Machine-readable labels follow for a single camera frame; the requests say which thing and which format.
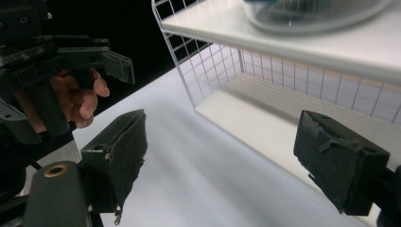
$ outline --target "wire rack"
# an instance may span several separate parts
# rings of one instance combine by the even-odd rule
[[[262,100],[263,105],[268,103],[279,113],[292,112],[291,117],[295,118],[299,117],[297,113],[300,108],[307,109],[316,104],[315,106],[323,106],[326,113],[336,114],[342,120],[345,119],[347,126],[359,133],[363,132],[366,138],[389,151],[392,154],[389,161],[390,168],[399,165],[401,162],[399,152],[401,83],[381,81],[379,77],[372,79],[365,75],[349,75],[337,69],[322,68],[299,61],[299,59],[297,61],[283,59],[267,54],[265,51],[262,53],[200,37],[185,36],[181,32],[163,27],[164,20],[205,1],[207,0],[152,0],[156,21],[194,109],[209,118],[210,115],[202,113],[204,103],[213,96],[221,94],[220,91],[243,86],[246,88],[239,88],[240,93],[249,93],[249,97]],[[336,113],[337,109],[341,109],[342,113]],[[285,142],[282,144],[286,147],[286,152],[289,152],[286,154],[288,159],[282,162],[276,156],[277,150],[274,152],[262,150],[265,146],[254,142],[251,134],[261,133],[264,140],[262,144],[266,144],[266,139],[269,138],[266,138],[265,131],[255,132],[254,128],[248,127],[238,130],[237,127],[219,126],[307,182],[304,176],[300,176],[302,173],[291,170],[292,167],[288,164],[288,160],[293,158],[291,148],[286,147],[288,138],[284,139]],[[367,222],[374,223],[375,218]]]
[[[154,15],[194,107],[238,75],[246,74],[353,112],[401,125],[399,85],[194,37],[184,37],[163,28],[163,20],[201,2],[203,1],[152,1]]]

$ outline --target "black background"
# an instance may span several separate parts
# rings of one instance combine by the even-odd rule
[[[113,52],[132,60],[135,84],[103,77],[111,95],[99,98],[95,114],[174,67],[150,0],[47,0],[46,4],[53,19],[43,21],[43,34],[107,38]]]

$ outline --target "white wire shelf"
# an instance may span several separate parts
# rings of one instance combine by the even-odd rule
[[[165,18],[162,29],[342,73],[401,85],[401,1],[374,18],[321,35],[277,36],[254,27],[241,0],[207,0]]]
[[[242,0],[153,0],[196,112],[316,188],[292,154],[301,110],[329,115],[401,163],[401,1],[310,36],[254,27]],[[358,217],[375,226],[378,208]]]

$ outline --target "human finger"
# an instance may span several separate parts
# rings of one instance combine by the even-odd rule
[[[97,107],[97,96],[94,91],[82,91],[82,105],[79,108],[80,115],[89,119]]]
[[[88,118],[83,118],[79,112],[80,106],[74,106],[71,109],[71,120],[76,123],[77,128],[82,129],[92,124],[94,116],[91,115]]]
[[[94,77],[94,90],[99,96],[107,97],[110,95],[110,90],[107,86],[106,80],[95,69],[91,69],[92,76]]]

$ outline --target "human hand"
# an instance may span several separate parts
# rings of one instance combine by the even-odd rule
[[[94,111],[97,107],[97,96],[109,96],[110,91],[106,81],[95,69],[91,69],[94,77],[94,90],[80,90],[74,76],[68,70],[61,70],[50,78],[50,83],[56,93],[67,121],[75,121],[77,128],[85,128],[94,121]],[[30,124],[37,133],[46,131],[44,123],[35,111],[33,104],[24,89],[15,96],[25,111]]]

